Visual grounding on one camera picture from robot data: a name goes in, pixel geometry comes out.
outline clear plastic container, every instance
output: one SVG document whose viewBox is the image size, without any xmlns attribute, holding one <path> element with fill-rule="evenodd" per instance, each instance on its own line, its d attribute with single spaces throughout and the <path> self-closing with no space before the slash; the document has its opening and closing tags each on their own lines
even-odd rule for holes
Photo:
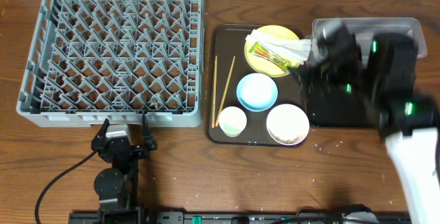
<svg viewBox="0 0 440 224">
<path fill-rule="evenodd" d="M 366 64 L 369 59 L 370 46 L 375 34 L 384 32 L 399 32 L 414 38 L 419 46 L 418 58 L 425 57 L 428 52 L 426 49 L 424 34 L 421 31 L 420 21 L 410 17 L 391 17 L 391 18 L 334 18 L 316 19 L 312 24 L 313 33 L 311 35 L 311 53 L 308 63 L 316 64 L 323 59 L 322 52 L 317 46 L 318 38 L 322 36 L 323 27 L 329 21 L 341 20 L 350 32 L 356 35 L 356 41 L 362 50 L 362 62 Z"/>
</svg>

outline yellow plate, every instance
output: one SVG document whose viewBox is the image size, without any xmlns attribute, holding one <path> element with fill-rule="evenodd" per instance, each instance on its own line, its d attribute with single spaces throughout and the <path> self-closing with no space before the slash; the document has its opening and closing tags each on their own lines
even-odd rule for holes
<svg viewBox="0 0 440 224">
<path fill-rule="evenodd" d="M 287 29 L 286 27 L 282 27 L 279 25 L 266 25 L 263 27 L 260 27 L 257 29 L 259 32 L 263 32 L 265 34 L 269 34 L 272 36 L 275 36 L 276 38 L 288 38 L 288 39 L 298 39 L 298 36 L 296 34 Z M 265 60 L 263 58 L 260 58 L 258 56 L 254 56 L 251 53 L 249 53 L 249 49 L 252 45 L 249 44 L 246 41 L 245 44 L 245 57 L 247 60 L 247 63 L 249 63 L 250 67 L 253 68 L 255 71 L 268 75 L 270 77 L 281 77 L 286 76 L 289 74 L 289 72 L 284 72 L 282 69 L 280 69 L 278 66 L 276 66 L 274 63 L 271 63 L 268 60 Z"/>
</svg>

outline pair of chopsticks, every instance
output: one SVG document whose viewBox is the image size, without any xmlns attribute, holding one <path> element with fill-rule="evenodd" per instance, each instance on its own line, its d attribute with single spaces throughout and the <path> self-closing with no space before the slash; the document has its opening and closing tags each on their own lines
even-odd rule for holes
<svg viewBox="0 0 440 224">
<path fill-rule="evenodd" d="M 211 122 L 211 128 L 217 127 L 219 125 L 219 116 L 220 116 L 220 112 L 223 110 L 223 104 L 225 102 L 225 98 L 226 98 L 226 93 L 228 92 L 228 86 L 229 86 L 229 81 L 231 79 L 231 75 L 232 75 L 232 69 L 234 68 L 234 62 L 235 62 L 235 56 L 232 59 L 232 64 L 231 64 L 231 68 L 229 69 L 229 75 L 228 75 L 228 79 L 226 80 L 226 86 L 225 86 L 225 90 L 223 91 L 223 97 L 221 98 L 221 103 L 220 103 L 220 109 L 219 109 L 219 114 L 217 114 L 217 121 L 215 120 L 215 98 L 216 98 L 216 92 L 217 92 L 217 56 L 215 56 L 215 61 L 214 61 L 214 89 L 212 90 L 212 122 Z"/>
</svg>

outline tray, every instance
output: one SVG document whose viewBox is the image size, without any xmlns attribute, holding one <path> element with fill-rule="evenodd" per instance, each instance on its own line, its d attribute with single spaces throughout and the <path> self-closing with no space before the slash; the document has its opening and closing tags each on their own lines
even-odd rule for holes
<svg viewBox="0 0 440 224">
<path fill-rule="evenodd" d="M 201 123 L 204 0 L 42 0 L 17 112 L 42 127 Z"/>
<path fill-rule="evenodd" d="M 250 146 L 282 146 L 282 147 L 297 147 L 302 143 L 294 146 L 284 146 L 275 142 L 269 135 L 266 129 L 267 114 L 279 104 L 295 104 L 305 110 L 305 96 L 297 84 L 295 76 L 288 75 L 280 78 L 272 78 L 278 87 L 278 98 L 275 104 L 268 110 L 254 113 L 246 110 L 240 105 L 236 90 L 239 81 L 246 75 L 254 73 L 255 71 L 249 66 L 246 61 L 243 51 L 245 45 L 245 37 L 252 32 L 253 29 L 259 28 L 262 25 L 234 25 L 226 24 L 220 25 L 216 28 L 212 38 L 212 48 L 209 58 L 209 78 L 208 94 L 205 110 L 205 134 L 212 142 L 219 144 L 234 144 L 234 145 L 250 145 Z M 289 27 L 299 38 L 303 35 L 294 27 Z M 221 98 L 223 97 L 223 90 L 225 89 L 226 80 L 228 78 L 230 66 L 233 57 L 235 56 L 234 69 L 232 71 L 228 92 L 225 98 L 223 108 L 236 106 L 244 110 L 247 117 L 247 126 L 245 130 L 238 137 L 228 137 L 220 129 L 220 126 L 211 128 L 212 120 L 212 86 L 214 75 L 214 61 L 217 56 L 217 94 L 216 94 L 216 111 L 215 115 L 219 113 Z"/>
</svg>

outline dish rack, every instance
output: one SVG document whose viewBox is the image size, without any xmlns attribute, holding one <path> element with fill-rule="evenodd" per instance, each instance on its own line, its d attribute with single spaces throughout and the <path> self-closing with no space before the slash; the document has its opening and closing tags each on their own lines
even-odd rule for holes
<svg viewBox="0 0 440 224">
<path fill-rule="evenodd" d="M 42 0 L 17 111 L 41 127 L 192 127 L 204 0 Z"/>
</svg>

